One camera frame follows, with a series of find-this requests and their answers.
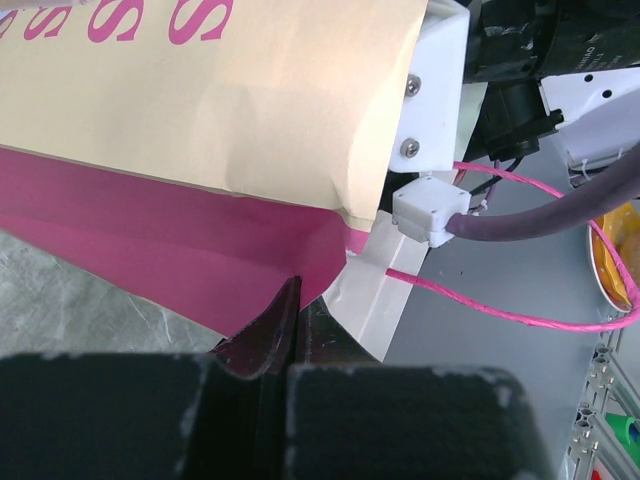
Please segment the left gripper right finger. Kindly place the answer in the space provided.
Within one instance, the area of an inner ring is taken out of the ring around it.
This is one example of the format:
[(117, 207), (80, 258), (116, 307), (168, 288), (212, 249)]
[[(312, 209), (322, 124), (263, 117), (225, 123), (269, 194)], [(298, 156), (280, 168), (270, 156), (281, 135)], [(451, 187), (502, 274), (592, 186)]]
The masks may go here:
[(322, 297), (298, 315), (288, 369), (302, 365), (379, 365), (329, 312)]

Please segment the pink paper gift bag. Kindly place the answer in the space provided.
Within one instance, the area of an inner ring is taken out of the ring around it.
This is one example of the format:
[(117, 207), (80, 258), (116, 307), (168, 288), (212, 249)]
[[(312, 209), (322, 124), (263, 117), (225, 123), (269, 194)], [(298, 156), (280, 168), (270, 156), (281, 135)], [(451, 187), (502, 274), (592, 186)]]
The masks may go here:
[[(1, 227), (223, 335), (289, 278), (375, 353), (454, 184), (456, 1), (5, 1)], [(404, 265), (404, 247), (418, 256)]]

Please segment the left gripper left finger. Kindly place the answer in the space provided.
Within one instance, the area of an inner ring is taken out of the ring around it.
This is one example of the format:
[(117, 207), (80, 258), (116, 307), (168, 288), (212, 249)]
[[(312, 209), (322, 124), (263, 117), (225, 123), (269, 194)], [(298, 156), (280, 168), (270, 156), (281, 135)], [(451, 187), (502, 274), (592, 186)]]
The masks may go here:
[(301, 283), (300, 277), (289, 278), (260, 315), (211, 351), (226, 372), (253, 380), (271, 367), (281, 369), (295, 337)]

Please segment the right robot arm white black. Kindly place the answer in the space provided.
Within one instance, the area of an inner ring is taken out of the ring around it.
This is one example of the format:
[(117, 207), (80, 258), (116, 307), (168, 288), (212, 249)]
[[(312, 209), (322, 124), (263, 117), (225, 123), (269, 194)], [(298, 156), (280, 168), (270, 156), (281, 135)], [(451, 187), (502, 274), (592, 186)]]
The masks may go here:
[(543, 81), (639, 66), (636, 1), (432, 1), (406, 81), (389, 191), (483, 156), (521, 160), (570, 120)]

